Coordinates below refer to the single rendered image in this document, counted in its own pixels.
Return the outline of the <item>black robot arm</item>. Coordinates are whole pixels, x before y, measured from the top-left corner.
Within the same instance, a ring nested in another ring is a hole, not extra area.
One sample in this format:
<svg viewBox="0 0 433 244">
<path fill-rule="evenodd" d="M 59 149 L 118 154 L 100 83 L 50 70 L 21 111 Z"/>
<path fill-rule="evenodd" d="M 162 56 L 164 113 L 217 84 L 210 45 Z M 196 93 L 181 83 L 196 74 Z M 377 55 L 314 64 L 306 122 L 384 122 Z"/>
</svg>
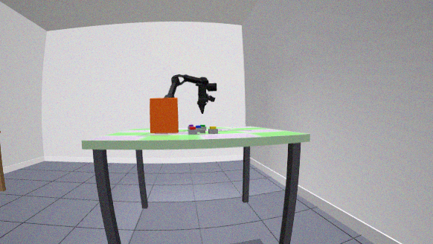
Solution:
<svg viewBox="0 0 433 244">
<path fill-rule="evenodd" d="M 179 77 L 183 77 L 184 80 L 180 83 Z M 174 75 L 171 78 L 172 85 L 170 87 L 169 93 L 166 94 L 164 97 L 174 97 L 174 94 L 176 92 L 176 88 L 178 86 L 181 86 L 185 82 L 192 82 L 196 83 L 196 86 L 198 86 L 198 92 L 206 92 L 206 89 L 208 92 L 216 91 L 217 90 L 217 83 L 209 83 L 208 79 L 205 77 L 192 77 L 189 75 Z M 215 101 L 215 97 L 212 97 L 211 95 L 206 94 L 206 98 L 210 100 L 211 102 Z"/>
</svg>

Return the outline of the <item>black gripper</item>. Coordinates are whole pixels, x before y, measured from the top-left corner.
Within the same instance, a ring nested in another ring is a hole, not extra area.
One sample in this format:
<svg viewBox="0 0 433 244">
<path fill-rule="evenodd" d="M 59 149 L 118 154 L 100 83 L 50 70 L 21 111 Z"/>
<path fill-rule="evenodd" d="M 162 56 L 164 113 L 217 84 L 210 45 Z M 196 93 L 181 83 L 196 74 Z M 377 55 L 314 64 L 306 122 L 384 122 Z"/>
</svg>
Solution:
<svg viewBox="0 0 433 244">
<path fill-rule="evenodd" d="M 200 111 L 201 111 L 202 114 L 204 113 L 205 105 L 208 103 L 208 99 L 206 98 L 206 94 L 207 94 L 206 91 L 199 91 L 198 92 L 198 101 L 197 101 L 197 104 L 198 104 L 199 109 L 200 109 Z"/>
</svg>

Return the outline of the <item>yellow button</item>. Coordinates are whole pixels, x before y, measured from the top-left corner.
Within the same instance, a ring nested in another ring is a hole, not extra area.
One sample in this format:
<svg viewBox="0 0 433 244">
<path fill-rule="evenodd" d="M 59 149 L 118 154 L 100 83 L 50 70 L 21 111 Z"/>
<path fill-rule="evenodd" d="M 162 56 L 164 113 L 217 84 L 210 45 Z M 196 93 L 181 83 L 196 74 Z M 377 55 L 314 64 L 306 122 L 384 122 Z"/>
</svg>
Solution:
<svg viewBox="0 0 433 244">
<path fill-rule="evenodd" d="M 210 126 L 210 129 L 208 129 L 208 134 L 218 134 L 218 129 L 216 126 Z"/>
</svg>

